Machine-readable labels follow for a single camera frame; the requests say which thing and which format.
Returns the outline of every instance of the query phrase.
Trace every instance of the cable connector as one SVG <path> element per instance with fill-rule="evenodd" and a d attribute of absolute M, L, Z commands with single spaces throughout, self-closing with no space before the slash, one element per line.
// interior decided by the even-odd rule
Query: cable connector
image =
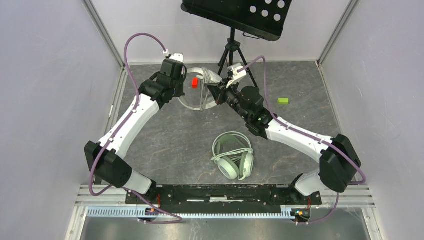
<path fill-rule="evenodd" d="M 166 51 L 163 51 L 163 55 L 165 56 L 165 58 L 170 56 L 170 51 L 167 49 Z"/>
<path fill-rule="evenodd" d="M 237 84 L 238 82 L 240 82 L 240 80 L 246 77 L 247 75 L 246 69 L 238 72 L 239 70 L 243 68 L 244 67 L 240 63 L 229 66 L 228 70 L 232 73 L 232 76 L 231 76 L 231 80 L 227 83 L 226 88 L 229 88 L 231 85 Z"/>

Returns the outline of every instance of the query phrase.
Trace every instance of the green headphones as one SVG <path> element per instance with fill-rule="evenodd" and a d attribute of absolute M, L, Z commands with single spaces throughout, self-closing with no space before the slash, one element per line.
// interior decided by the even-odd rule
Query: green headphones
<path fill-rule="evenodd" d="M 245 140 L 249 147 L 246 147 L 237 137 Z M 221 153 L 222 146 L 228 142 L 236 142 L 242 148 Z M 251 175 L 254 160 L 252 145 L 248 137 L 240 132 L 229 131 L 219 135 L 213 141 L 212 153 L 213 157 L 211 160 L 218 165 L 219 170 L 228 179 L 233 180 L 238 177 L 238 180 L 241 181 Z"/>

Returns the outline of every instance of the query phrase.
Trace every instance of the ear cushion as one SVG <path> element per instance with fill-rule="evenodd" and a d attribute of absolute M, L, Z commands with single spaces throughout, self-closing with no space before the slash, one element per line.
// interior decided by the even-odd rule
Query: ear cushion
<path fill-rule="evenodd" d="M 223 156 L 216 162 L 216 164 L 218 165 L 221 173 L 224 174 L 228 179 L 236 179 L 240 174 L 237 165 L 227 156 Z"/>
<path fill-rule="evenodd" d="M 240 177 L 249 177 L 252 174 L 253 169 L 253 154 L 249 152 L 243 152 L 240 160 Z"/>

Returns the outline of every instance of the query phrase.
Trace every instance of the yellow-green block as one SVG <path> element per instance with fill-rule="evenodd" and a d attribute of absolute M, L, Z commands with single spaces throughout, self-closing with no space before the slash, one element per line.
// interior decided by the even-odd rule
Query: yellow-green block
<path fill-rule="evenodd" d="M 284 97 L 280 97 L 278 99 L 278 104 L 279 105 L 287 105 L 287 104 L 289 104 L 289 99 L 288 98 L 284 98 Z"/>

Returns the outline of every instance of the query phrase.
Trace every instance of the purple cable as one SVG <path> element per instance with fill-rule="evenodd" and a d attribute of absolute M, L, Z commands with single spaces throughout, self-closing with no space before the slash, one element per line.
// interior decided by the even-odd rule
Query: purple cable
<path fill-rule="evenodd" d="M 153 35 L 150 35 L 148 33 L 137 33 L 133 36 L 131 36 L 125 44 L 125 48 L 123 49 L 123 60 L 125 62 L 125 67 L 126 70 L 128 71 L 128 75 L 131 78 L 132 84 L 134 85 L 135 88 L 135 105 L 132 108 L 133 110 L 137 110 L 137 107 L 139 106 L 139 102 L 140 102 L 140 94 L 139 94 L 139 88 L 137 86 L 137 82 L 134 79 L 133 73 L 130 70 L 130 65 L 128 64 L 128 59 L 127 59 L 127 51 L 128 51 L 128 45 L 130 44 L 131 40 L 133 40 L 134 38 L 138 37 L 138 36 L 147 36 L 147 37 L 151 37 L 152 39 L 156 40 L 156 42 L 158 42 L 160 44 L 160 46 L 162 47 L 163 51 L 165 52 L 167 49 L 165 48 L 165 46 L 163 45 L 163 43 L 156 38 Z M 130 117 L 133 115 L 133 111 L 131 111 L 126 118 L 119 124 L 119 126 L 116 128 L 116 130 L 112 133 L 112 135 L 110 136 L 111 139 L 113 139 L 118 132 L 122 129 L 122 127 L 125 125 L 125 123 L 128 121 L 128 119 L 130 119 Z M 104 192 L 106 192 L 106 190 L 110 189 L 112 187 L 112 185 L 108 185 L 107 187 L 105 187 L 103 190 L 101 190 L 100 192 L 94 192 L 93 191 L 93 178 L 94 178 L 94 172 L 96 170 L 97 164 L 99 163 L 100 157 L 103 155 L 103 153 L 105 152 L 105 150 L 108 148 L 109 144 L 111 143 L 110 140 L 108 140 L 104 146 L 101 148 L 100 152 L 98 153 L 97 157 L 94 160 L 93 166 L 91 167 L 91 171 L 90 171 L 90 178 L 89 178 L 89 183 L 88 183 L 88 190 L 90 191 L 91 195 L 97 197 L 100 196 L 101 194 L 103 194 Z M 158 210 L 159 212 L 169 215 L 171 217 L 177 218 L 178 220 L 176 221 L 161 221 L 161 222 L 149 222 L 149 224 L 174 224 L 174 223 L 179 223 L 181 222 L 183 219 L 177 215 L 174 215 L 172 213 L 169 213 L 167 211 L 161 210 L 159 208 L 156 208 L 155 206 L 153 206 L 150 202 L 148 202 L 146 199 L 144 199 L 138 192 L 136 191 L 132 191 L 137 197 L 139 197 L 143 202 L 145 202 L 147 205 L 149 205 L 150 207 L 152 207 L 153 209 Z"/>
<path fill-rule="evenodd" d="M 320 138 L 318 138 L 316 136 L 313 136 L 313 135 L 310 135 L 310 134 L 308 134 L 306 132 L 303 132 L 303 131 L 301 131 L 301 130 L 299 130 L 297 128 L 289 127 L 287 124 L 283 123 L 282 121 L 280 121 L 276 117 L 276 115 L 275 115 L 275 113 L 274 113 L 274 111 L 273 111 L 273 109 L 271 107 L 270 101 L 268 99 L 268 89 L 267 89 L 267 61 L 265 60 L 265 57 L 264 56 L 258 56 L 257 58 L 255 58 L 255 60 L 253 60 L 251 63 L 247 64 L 246 66 L 244 66 L 242 69 L 238 70 L 237 72 L 239 73 L 239 72 L 241 72 L 243 70 L 246 70 L 251 65 L 253 65 L 254 63 L 256 63 L 259 59 L 263 59 L 263 91 L 264 91 L 264 95 L 265 95 L 265 102 L 266 102 L 266 105 L 268 106 L 268 110 L 271 113 L 272 118 L 277 123 L 279 123 L 281 126 L 287 128 L 287 129 L 290 129 L 290 130 L 292 130 L 292 131 L 294 131 L 294 132 L 296 132 L 298 134 L 301 134 L 301 135 L 303 135 L 305 137 L 308 137 L 310 139 L 313 139 L 315 141 L 321 142 L 321 139 Z M 346 159 L 346 161 L 349 162 L 353 166 L 353 168 L 355 168 L 355 170 L 361 175 L 362 180 L 361 181 L 353 181 L 353 182 L 351 182 L 352 184 L 358 184 L 359 185 L 359 184 L 364 184 L 365 183 L 365 181 L 367 180 L 367 178 L 365 177 L 364 172 L 362 172 L 362 170 L 354 163 L 354 161 L 352 161 L 344 152 L 342 152 L 340 149 L 338 149 L 333 144 L 331 144 L 331 143 L 329 143 L 327 141 L 322 141 L 322 143 L 325 144 L 325 145 L 327 145 L 327 146 L 329 146 L 330 148 L 334 149 L 338 154 L 340 154 L 344 159 Z M 336 201 L 335 201 L 335 204 L 334 204 L 333 209 L 330 211 L 330 213 L 327 216 L 325 216 L 325 217 L 323 217 L 321 219 L 318 219 L 318 220 L 314 220 L 314 221 L 308 222 L 308 223 L 298 223 L 298 224 L 302 224 L 302 225 L 315 224 L 315 223 L 319 223 L 321 221 L 324 221 L 324 220 L 328 219 L 336 211 L 337 204 L 339 204 L 339 193 L 337 193 L 337 197 L 336 197 Z"/>
<path fill-rule="evenodd" d="M 183 218 L 180 216 L 177 216 L 175 214 L 172 214 L 170 212 L 164 211 L 160 208 L 157 208 L 155 206 L 153 206 L 153 204 L 151 204 L 149 201 L 147 201 L 140 193 L 130 190 L 126 187 L 123 187 L 124 190 L 126 190 L 129 193 L 133 193 L 134 195 L 136 195 L 138 198 L 140 198 L 145 204 L 149 205 L 152 209 L 159 211 L 160 213 L 166 214 L 168 216 L 174 217 L 178 220 L 174 220 L 174 221 L 145 221 L 145 224 L 177 224 L 177 223 L 181 223 L 183 221 Z"/>

